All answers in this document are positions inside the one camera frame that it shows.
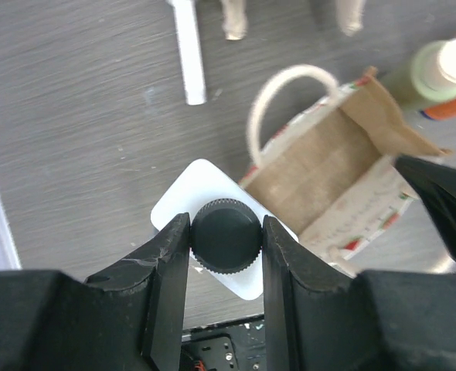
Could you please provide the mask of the orange bottle blue pump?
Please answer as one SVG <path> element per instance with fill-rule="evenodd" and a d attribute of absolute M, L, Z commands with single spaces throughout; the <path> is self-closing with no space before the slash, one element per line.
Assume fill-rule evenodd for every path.
<path fill-rule="evenodd" d="M 420 115 L 432 121 L 456 118 L 456 99 L 422 110 Z"/>

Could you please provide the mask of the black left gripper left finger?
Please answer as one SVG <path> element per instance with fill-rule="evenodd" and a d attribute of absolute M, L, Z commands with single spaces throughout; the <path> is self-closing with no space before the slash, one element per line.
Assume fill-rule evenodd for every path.
<path fill-rule="evenodd" d="M 189 229 L 181 213 L 85 281 L 0 271 L 0 370 L 177 370 Z"/>

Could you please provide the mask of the green bottle beige cap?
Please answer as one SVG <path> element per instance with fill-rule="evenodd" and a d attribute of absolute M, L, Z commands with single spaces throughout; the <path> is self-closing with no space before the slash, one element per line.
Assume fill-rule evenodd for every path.
<path fill-rule="evenodd" d="M 422 111 L 456 99 L 456 39 L 428 43 L 380 83 L 405 111 Z"/>

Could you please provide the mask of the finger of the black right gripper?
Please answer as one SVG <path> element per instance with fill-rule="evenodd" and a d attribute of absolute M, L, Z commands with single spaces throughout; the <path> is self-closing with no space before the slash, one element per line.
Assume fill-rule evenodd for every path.
<path fill-rule="evenodd" d="M 456 168 L 401 155 L 394 168 L 412 187 L 456 262 Z"/>

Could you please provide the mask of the white bottle grey cap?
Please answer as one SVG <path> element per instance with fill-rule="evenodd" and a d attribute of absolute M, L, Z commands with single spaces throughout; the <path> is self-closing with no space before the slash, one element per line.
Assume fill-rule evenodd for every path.
<path fill-rule="evenodd" d="M 206 159 L 189 164 L 151 211 L 162 230 L 182 213 L 190 218 L 190 256 L 245 301 L 263 294 L 263 223 L 274 214 Z"/>

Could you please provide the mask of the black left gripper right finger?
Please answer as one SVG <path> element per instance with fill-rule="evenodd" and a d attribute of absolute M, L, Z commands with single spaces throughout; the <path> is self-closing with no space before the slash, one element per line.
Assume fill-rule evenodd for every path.
<path fill-rule="evenodd" d="M 263 227 L 269 370 L 456 370 L 456 274 L 348 277 Z"/>

